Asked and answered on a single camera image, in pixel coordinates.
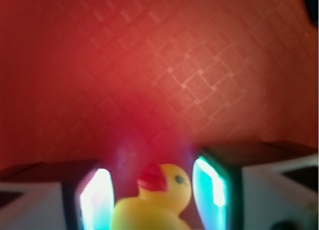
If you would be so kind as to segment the gripper right finger black block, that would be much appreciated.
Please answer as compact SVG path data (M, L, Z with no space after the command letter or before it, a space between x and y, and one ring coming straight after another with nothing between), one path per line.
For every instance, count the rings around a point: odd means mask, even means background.
M298 143L204 146L192 186L206 230L316 230L319 153Z

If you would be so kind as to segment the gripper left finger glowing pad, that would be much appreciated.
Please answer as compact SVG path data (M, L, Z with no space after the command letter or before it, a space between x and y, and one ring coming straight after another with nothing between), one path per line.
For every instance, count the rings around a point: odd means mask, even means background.
M2 230L109 230L114 203L111 174L96 160L0 171Z

